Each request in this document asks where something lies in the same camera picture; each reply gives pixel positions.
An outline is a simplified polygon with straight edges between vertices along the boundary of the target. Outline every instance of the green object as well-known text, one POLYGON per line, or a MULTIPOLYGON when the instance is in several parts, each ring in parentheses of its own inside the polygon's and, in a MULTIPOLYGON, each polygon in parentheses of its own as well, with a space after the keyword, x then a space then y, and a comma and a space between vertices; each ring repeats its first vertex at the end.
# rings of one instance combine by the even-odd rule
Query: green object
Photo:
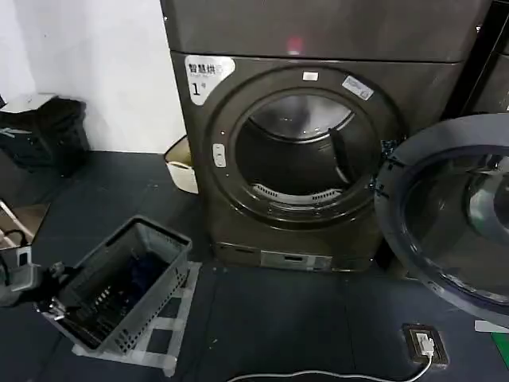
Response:
POLYGON ((509 334, 492 333, 492 338, 495 341, 496 347, 499 348, 503 361, 509 368, 509 334))

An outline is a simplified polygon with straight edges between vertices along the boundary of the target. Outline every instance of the floor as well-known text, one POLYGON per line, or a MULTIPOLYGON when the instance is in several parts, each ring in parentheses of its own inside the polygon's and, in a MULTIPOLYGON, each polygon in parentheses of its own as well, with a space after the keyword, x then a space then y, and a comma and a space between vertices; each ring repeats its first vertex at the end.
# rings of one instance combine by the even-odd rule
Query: floor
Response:
MULTIPOLYGON (((192 238, 192 259, 204 266, 171 380, 220 382, 304 368, 401 379, 419 369, 406 355, 404 323, 435 326, 449 355, 449 366, 433 368, 423 381, 509 378, 490 336, 474 331, 474 318, 418 282, 377 272, 311 274, 215 262, 198 199, 175 188, 161 156, 95 153, 60 183, 58 193, 44 193, 54 202, 33 245, 42 265, 77 263, 135 214, 192 238)), ((0 310, 0 326, 2 380, 168 380, 160 370, 75 356, 72 343, 31 306, 0 310)))

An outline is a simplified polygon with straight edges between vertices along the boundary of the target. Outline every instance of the sticker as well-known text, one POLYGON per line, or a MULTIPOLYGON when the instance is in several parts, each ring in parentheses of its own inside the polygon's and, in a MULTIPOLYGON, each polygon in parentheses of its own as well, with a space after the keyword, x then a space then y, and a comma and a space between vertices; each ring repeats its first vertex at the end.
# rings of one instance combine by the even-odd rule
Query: sticker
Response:
POLYGON ((373 89, 369 88, 355 77, 348 76, 347 79, 343 82, 343 88, 349 90, 359 98, 367 101, 373 96, 373 89))
POLYGON ((187 56, 185 72, 191 101, 203 105, 212 90, 234 71, 235 62, 230 57, 187 56))
POLYGON ((216 167, 226 167, 226 153, 223 144, 214 143, 212 145, 212 157, 214 157, 216 167))
POLYGON ((318 73, 317 72, 303 72, 302 80, 303 81, 318 81, 318 73))

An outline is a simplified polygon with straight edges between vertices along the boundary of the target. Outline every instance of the electrical socket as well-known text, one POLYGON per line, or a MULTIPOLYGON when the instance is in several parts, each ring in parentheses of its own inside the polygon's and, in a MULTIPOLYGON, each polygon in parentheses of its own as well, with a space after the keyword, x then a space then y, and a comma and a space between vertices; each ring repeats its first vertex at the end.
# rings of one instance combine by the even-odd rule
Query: electrical socket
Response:
POLYGON ((419 339, 429 338, 434 342, 433 364, 449 364, 449 358, 445 352, 444 344, 440 334, 435 328, 429 325, 419 324, 405 324, 402 328, 408 347, 408 353, 412 361, 418 363, 427 362, 428 357, 422 353, 421 346, 419 346, 419 339))

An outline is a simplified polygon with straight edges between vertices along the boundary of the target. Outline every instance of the plastic basket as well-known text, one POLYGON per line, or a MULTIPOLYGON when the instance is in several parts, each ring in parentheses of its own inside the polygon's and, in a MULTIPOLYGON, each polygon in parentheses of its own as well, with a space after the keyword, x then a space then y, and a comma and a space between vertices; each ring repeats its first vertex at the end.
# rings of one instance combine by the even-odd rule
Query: plastic basket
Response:
POLYGON ((76 267, 52 300, 65 314, 46 317, 89 352, 134 347, 188 274, 191 240, 136 216, 76 267))

